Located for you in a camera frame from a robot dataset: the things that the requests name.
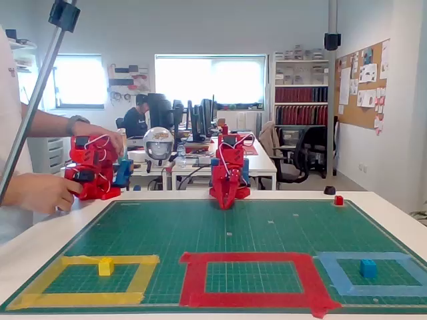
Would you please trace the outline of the person's left hand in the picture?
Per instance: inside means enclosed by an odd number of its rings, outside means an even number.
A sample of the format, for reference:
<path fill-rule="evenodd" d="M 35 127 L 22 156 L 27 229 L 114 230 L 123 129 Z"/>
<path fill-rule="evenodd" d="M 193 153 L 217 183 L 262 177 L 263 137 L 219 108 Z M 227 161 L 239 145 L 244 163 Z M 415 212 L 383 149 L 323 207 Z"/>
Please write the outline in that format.
<path fill-rule="evenodd" d="M 123 138 L 119 133 L 110 131 L 97 125 L 89 125 L 88 133 L 90 135 L 107 135 L 110 138 L 112 145 L 115 147 L 117 154 L 119 156 L 123 156 Z"/>

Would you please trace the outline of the person's right hand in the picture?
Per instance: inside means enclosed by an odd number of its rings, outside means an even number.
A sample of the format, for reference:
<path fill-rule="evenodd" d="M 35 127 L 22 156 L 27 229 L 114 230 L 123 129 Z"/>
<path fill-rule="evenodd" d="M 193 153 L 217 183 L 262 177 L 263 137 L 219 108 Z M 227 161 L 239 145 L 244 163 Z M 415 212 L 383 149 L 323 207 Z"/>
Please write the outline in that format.
<path fill-rule="evenodd" d="M 74 194 L 82 191 L 81 184 L 62 177 L 26 173 L 11 178 L 1 205 L 54 214 L 57 209 L 69 211 Z"/>

